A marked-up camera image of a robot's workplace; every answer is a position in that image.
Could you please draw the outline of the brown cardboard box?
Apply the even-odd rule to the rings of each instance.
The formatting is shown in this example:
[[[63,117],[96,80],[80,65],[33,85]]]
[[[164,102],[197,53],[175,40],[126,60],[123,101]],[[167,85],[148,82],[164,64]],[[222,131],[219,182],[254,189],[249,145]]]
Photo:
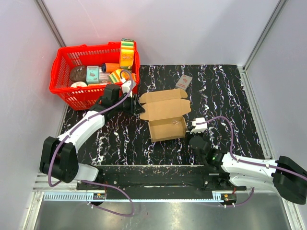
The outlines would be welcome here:
[[[190,100],[183,89],[144,93],[139,103],[145,109],[141,120],[148,121],[151,142],[184,138],[187,124],[184,115],[191,112]],[[174,125],[174,120],[181,120]]]

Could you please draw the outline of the small clear packet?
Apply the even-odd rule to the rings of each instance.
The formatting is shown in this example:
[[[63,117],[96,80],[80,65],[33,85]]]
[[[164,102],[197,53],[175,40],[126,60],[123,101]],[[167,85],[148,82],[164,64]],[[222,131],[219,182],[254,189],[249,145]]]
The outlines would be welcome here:
[[[174,120],[174,121],[173,121],[173,124],[174,124],[174,125],[179,125],[180,123],[181,123],[181,120]]]

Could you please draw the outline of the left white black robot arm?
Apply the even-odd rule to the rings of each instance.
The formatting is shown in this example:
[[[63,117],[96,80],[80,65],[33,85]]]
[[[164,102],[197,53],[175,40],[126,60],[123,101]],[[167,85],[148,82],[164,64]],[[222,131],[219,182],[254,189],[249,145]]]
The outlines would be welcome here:
[[[56,138],[45,139],[39,170],[47,175],[49,186],[72,181],[87,181],[95,190],[103,186],[104,178],[99,175],[99,170],[79,163],[77,153],[92,134],[118,113],[138,115],[145,111],[132,92],[135,86],[136,83],[131,80],[121,86],[107,85],[103,94],[77,124]]]

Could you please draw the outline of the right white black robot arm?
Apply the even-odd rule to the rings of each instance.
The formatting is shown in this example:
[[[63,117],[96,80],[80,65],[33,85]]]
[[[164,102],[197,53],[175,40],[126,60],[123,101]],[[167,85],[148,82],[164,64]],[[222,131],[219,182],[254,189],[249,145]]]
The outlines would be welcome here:
[[[208,173],[220,175],[218,184],[224,190],[250,187],[277,193],[298,205],[307,202],[307,172],[289,157],[261,160],[231,155],[212,148],[200,135],[191,137],[189,146]]]

